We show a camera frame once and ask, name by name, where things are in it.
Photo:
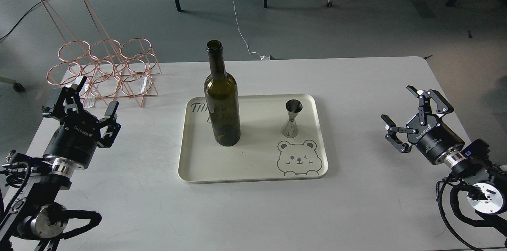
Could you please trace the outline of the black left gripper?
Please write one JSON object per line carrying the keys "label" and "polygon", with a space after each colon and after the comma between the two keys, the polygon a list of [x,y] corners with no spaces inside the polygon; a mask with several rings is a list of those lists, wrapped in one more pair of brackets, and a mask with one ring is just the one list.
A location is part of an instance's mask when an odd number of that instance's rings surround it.
{"label": "black left gripper", "polygon": [[[48,162],[65,158],[78,163],[81,169],[87,169],[97,146],[110,148],[119,134],[121,125],[116,122],[118,101],[108,104],[104,117],[99,121],[84,110],[79,94],[86,81],[87,76],[80,76],[78,83],[54,89],[49,103],[42,107],[44,118],[62,119],[43,153]],[[102,137],[97,128],[106,128]]]}

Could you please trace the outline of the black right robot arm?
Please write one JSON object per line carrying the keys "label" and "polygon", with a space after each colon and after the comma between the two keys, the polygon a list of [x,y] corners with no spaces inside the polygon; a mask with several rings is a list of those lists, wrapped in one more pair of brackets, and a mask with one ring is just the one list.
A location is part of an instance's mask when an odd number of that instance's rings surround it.
{"label": "black right robot arm", "polygon": [[385,139],[399,152],[410,152],[416,147],[431,164],[444,163],[449,167],[449,175],[436,183],[436,201],[442,221],[461,243],[477,250],[447,220],[442,206],[446,186],[451,186],[450,207],[458,220],[473,227],[494,228],[505,236],[506,220],[501,214],[506,212],[506,166],[489,159],[489,145],[484,140],[476,139],[466,146],[443,122],[442,117],[452,113],[454,107],[439,91],[417,90],[413,86],[407,86],[407,90],[418,99],[418,111],[404,127],[383,114]]}

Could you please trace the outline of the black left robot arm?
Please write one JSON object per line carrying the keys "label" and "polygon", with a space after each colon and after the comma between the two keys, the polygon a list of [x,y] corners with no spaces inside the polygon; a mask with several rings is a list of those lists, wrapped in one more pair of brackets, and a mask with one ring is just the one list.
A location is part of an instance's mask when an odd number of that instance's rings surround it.
{"label": "black left robot arm", "polygon": [[1,250],[11,251],[11,237],[36,240],[37,251],[55,251],[60,240],[85,233],[98,226],[95,211],[70,210],[56,202],[59,191],[71,187],[77,169],[87,169],[96,148],[109,148],[121,125],[116,121],[117,101],[109,103],[98,119],[84,109],[80,92],[87,78],[56,89],[42,108],[43,117],[59,121],[42,158],[15,152],[6,157],[2,173],[7,185],[17,189],[6,207],[1,207]]}

